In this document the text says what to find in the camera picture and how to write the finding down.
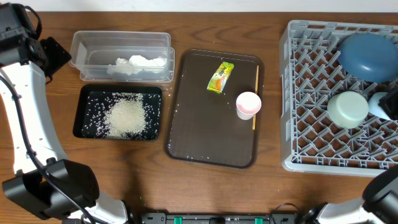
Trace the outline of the light blue bowl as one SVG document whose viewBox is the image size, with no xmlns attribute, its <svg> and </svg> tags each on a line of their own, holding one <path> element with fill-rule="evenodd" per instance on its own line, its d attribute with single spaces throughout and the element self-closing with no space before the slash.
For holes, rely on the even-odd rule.
<svg viewBox="0 0 398 224">
<path fill-rule="evenodd" d="M 368 100 L 369 112 L 374 116 L 392 121 L 392 112 L 387 104 L 388 92 L 377 92 Z"/>
</svg>

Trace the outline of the dark blue plate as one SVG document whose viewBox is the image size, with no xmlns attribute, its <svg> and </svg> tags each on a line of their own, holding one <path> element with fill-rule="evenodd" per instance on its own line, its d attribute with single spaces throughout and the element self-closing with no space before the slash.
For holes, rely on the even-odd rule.
<svg viewBox="0 0 398 224">
<path fill-rule="evenodd" d="M 397 46 L 381 35 L 353 34 L 338 50 L 338 63 L 358 79 L 383 83 L 397 76 Z"/>
</svg>

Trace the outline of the white tissue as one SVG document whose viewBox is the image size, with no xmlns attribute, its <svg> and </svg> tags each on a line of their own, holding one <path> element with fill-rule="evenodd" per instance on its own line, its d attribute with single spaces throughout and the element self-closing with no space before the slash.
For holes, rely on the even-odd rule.
<svg viewBox="0 0 398 224">
<path fill-rule="evenodd" d="M 117 58 L 115 65 L 109 64 L 107 73 L 113 75 L 121 73 L 126 75 L 138 74 L 139 72 L 161 72 L 166 66 L 167 59 L 157 57 L 155 59 L 146 59 L 141 55 L 133 55 L 130 59 Z"/>
</svg>

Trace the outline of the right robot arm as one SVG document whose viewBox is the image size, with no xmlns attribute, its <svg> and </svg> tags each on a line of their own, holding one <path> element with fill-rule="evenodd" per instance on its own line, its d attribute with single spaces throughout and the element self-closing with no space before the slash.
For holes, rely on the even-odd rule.
<svg viewBox="0 0 398 224">
<path fill-rule="evenodd" d="M 346 91 L 332 97 L 327 106 L 330 119 L 342 128 L 355 128 L 367 113 L 383 112 L 397 120 L 397 89 L 375 93 L 369 101 Z M 397 223 L 397 166 L 376 176 L 361 198 L 345 203 L 324 203 L 313 208 L 296 223 Z"/>
</svg>

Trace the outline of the pile of rice grains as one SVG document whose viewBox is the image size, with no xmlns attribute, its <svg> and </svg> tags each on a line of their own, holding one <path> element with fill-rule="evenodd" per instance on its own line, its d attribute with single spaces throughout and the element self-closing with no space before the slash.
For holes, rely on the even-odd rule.
<svg viewBox="0 0 398 224">
<path fill-rule="evenodd" d="M 92 91 L 87 100 L 81 137 L 145 141 L 158 137 L 159 94 Z"/>
</svg>

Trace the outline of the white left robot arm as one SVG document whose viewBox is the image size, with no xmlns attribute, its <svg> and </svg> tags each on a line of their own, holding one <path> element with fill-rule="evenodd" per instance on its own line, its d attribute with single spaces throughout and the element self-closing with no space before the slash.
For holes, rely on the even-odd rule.
<svg viewBox="0 0 398 224">
<path fill-rule="evenodd" d="M 42 220 L 129 223 L 121 200 L 99 190 L 90 167 L 71 161 L 58 140 L 45 86 L 71 55 L 41 25 L 31 7 L 1 5 L 1 97 L 14 145 L 15 176 L 2 183 L 6 197 Z"/>
</svg>

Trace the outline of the mint green bowl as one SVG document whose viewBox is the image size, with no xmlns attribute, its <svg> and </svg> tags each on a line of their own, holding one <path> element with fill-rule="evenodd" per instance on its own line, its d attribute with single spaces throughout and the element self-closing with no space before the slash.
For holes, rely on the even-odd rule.
<svg viewBox="0 0 398 224">
<path fill-rule="evenodd" d="M 341 128 L 357 128 L 369 113 L 368 101 L 354 91 L 333 96 L 327 105 L 329 118 Z"/>
</svg>

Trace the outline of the pink cup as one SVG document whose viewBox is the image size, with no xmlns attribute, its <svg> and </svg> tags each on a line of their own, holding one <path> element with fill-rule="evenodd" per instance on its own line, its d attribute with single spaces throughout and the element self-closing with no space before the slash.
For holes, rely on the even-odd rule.
<svg viewBox="0 0 398 224">
<path fill-rule="evenodd" d="M 260 97 L 254 92 L 246 91 L 241 93 L 236 99 L 236 113 L 242 120 L 253 118 L 261 109 Z"/>
</svg>

